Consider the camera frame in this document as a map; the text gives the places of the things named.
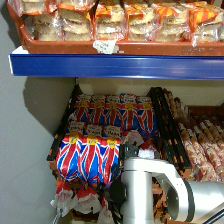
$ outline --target union jack packaging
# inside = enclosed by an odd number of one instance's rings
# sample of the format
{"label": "union jack packaging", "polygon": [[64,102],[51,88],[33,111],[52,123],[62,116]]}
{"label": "union jack packaging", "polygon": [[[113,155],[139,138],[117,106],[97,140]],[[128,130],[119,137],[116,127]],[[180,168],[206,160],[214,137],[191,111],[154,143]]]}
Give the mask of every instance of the union jack packaging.
{"label": "union jack packaging", "polygon": [[111,181],[111,176],[118,165],[120,138],[103,138],[100,146],[100,157],[102,160],[99,169],[99,180],[104,184]]}
{"label": "union jack packaging", "polygon": [[89,106],[89,123],[94,125],[104,125],[105,96],[94,95]]}
{"label": "union jack packaging", "polygon": [[58,216],[65,216],[74,207],[73,191],[68,183],[78,177],[78,158],[82,139],[82,134],[77,132],[65,135],[57,154],[57,169],[62,181],[57,187],[55,200],[51,201],[51,205],[57,208]]}
{"label": "union jack packaging", "polygon": [[101,167],[101,137],[84,136],[78,162],[78,175],[83,184],[93,185],[98,181],[98,168]]}
{"label": "union jack packaging", "polygon": [[75,102],[74,117],[76,121],[88,122],[91,96],[80,94]]}
{"label": "union jack packaging", "polygon": [[121,138],[122,128],[112,125],[104,126],[103,128],[103,137],[112,137],[112,138]]}
{"label": "union jack packaging", "polygon": [[157,121],[150,97],[137,97],[139,132],[144,139],[157,135]]}
{"label": "union jack packaging", "polygon": [[124,131],[138,129],[138,109],[134,94],[121,94],[122,128]]}
{"label": "union jack packaging", "polygon": [[119,96],[106,96],[105,125],[121,126],[121,103]]}

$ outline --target packaged cake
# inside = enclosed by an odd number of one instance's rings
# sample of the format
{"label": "packaged cake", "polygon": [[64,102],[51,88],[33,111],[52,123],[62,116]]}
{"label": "packaged cake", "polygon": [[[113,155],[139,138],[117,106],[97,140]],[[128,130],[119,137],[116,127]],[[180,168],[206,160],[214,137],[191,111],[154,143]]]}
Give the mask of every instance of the packaged cake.
{"label": "packaged cake", "polygon": [[100,0],[95,13],[95,40],[123,40],[125,32],[125,14],[120,1]]}
{"label": "packaged cake", "polygon": [[92,23],[88,11],[60,9],[65,41],[90,41]]}
{"label": "packaged cake", "polygon": [[160,29],[156,41],[171,42],[189,39],[188,8],[178,3],[152,4],[159,16]]}
{"label": "packaged cake", "polygon": [[148,7],[144,1],[135,0],[125,0],[124,7],[128,25],[128,40],[152,40],[157,21],[153,8]]}

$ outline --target blue shelf edge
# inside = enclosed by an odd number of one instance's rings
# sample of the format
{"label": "blue shelf edge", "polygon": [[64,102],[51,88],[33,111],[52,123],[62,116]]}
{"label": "blue shelf edge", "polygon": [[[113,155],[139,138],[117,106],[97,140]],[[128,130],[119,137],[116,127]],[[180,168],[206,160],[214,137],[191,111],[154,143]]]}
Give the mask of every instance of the blue shelf edge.
{"label": "blue shelf edge", "polygon": [[9,55],[12,74],[38,77],[224,80],[224,57],[142,55]]}

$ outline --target packaged bread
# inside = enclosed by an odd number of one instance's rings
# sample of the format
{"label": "packaged bread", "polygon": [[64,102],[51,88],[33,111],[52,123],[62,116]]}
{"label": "packaged bread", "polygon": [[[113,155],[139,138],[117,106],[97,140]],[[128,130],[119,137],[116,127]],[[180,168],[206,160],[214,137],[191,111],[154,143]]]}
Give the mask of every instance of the packaged bread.
{"label": "packaged bread", "polygon": [[57,11],[51,14],[29,16],[25,24],[28,33],[35,40],[62,40],[62,23]]}
{"label": "packaged bread", "polygon": [[170,42],[189,39],[188,9],[178,3],[152,4],[161,25],[156,41]]}
{"label": "packaged bread", "polygon": [[223,24],[223,9],[209,5],[205,1],[184,4],[184,6],[189,8],[192,45],[219,41],[219,30]]}
{"label": "packaged bread", "polygon": [[65,41],[90,41],[92,24],[88,11],[59,10]]}
{"label": "packaged bread", "polygon": [[59,0],[60,9],[87,11],[95,4],[94,0]]}
{"label": "packaged bread", "polygon": [[8,3],[18,16],[51,13],[57,9],[56,0],[9,0]]}
{"label": "packaged bread", "polygon": [[95,40],[122,40],[126,20],[119,0],[100,0],[95,13]]}
{"label": "packaged bread", "polygon": [[125,14],[128,25],[128,40],[148,41],[153,39],[155,14],[153,8],[143,0],[125,0]]}

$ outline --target white wall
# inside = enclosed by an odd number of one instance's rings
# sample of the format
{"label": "white wall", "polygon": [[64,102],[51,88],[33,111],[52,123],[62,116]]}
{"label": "white wall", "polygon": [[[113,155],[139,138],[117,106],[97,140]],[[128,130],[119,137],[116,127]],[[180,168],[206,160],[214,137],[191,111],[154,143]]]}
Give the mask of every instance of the white wall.
{"label": "white wall", "polygon": [[[55,215],[49,204],[55,187],[46,156],[74,80],[13,77],[7,56],[19,41],[5,3],[0,10],[0,223],[48,224]],[[219,105],[224,95],[223,81],[82,78],[80,83],[85,93],[138,95],[163,86],[186,104]]]}

